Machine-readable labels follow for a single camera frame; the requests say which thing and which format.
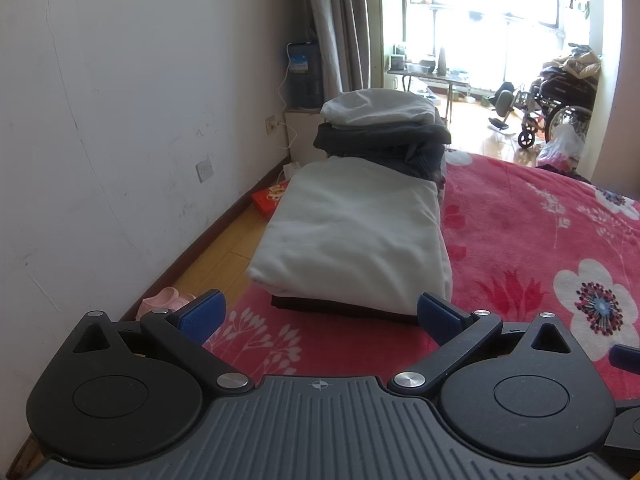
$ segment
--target white folded cloth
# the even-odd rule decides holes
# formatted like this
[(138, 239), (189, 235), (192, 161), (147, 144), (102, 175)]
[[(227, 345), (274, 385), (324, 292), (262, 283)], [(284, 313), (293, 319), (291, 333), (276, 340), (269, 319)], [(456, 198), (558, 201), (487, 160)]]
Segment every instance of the white folded cloth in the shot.
[(334, 126), (433, 124), (435, 107), (423, 96), (387, 88), (345, 92), (322, 106), (321, 115)]
[(247, 274), (276, 296), (415, 316), (422, 293), (451, 297), (436, 186), (362, 158), (307, 164)]

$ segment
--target gray ribbed plate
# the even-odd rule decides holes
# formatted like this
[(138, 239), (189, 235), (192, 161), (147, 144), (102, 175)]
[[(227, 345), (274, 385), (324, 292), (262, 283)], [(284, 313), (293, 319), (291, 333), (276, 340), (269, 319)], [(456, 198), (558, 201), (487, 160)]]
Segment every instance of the gray ribbed plate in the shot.
[(223, 397), (179, 446), (146, 463), (83, 470), (49, 461), (37, 480), (338, 480), (618, 478), (594, 456), (553, 468), (509, 465), (462, 446), (429, 403), (373, 377), (268, 376)]

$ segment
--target red box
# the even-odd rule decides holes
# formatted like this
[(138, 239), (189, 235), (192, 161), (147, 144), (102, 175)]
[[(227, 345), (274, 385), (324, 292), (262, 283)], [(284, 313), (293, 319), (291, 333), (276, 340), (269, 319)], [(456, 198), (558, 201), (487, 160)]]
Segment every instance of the red box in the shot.
[(268, 222), (273, 216), (274, 211), (287, 189), (289, 181), (285, 180), (279, 184), (274, 184), (267, 189), (252, 193), (251, 200), (254, 202), (255, 208), (260, 212), (264, 219)]

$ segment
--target floral blanket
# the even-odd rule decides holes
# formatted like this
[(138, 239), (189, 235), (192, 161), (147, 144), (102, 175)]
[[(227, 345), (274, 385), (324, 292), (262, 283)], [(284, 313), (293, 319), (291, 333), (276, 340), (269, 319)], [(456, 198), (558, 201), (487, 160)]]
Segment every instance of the floral blanket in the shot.
[[(640, 376), (612, 368), (615, 343), (639, 345), (640, 212), (623, 196), (535, 168), (448, 151), (442, 229), (452, 303), (505, 321), (558, 315), (617, 399)], [(259, 381), (264, 374), (377, 375), (437, 348), (418, 327), (278, 310), (251, 286), (205, 347)]]

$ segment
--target flower center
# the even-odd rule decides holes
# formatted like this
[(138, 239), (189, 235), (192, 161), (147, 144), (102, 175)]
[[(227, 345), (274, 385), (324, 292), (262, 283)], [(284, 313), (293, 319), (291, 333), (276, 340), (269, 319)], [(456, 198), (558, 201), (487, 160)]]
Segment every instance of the flower center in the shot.
[(622, 311), (616, 295), (609, 289), (605, 290), (599, 283), (589, 282), (583, 283), (575, 293), (579, 299), (575, 306), (586, 314), (591, 330), (604, 336), (620, 330), (623, 325)]
[(598, 190), (604, 195), (604, 198), (609, 200), (609, 202), (615, 205), (625, 205), (625, 198), (619, 195), (618, 193), (614, 193), (612, 191), (607, 191), (606, 189), (600, 189), (600, 188), (598, 188)]

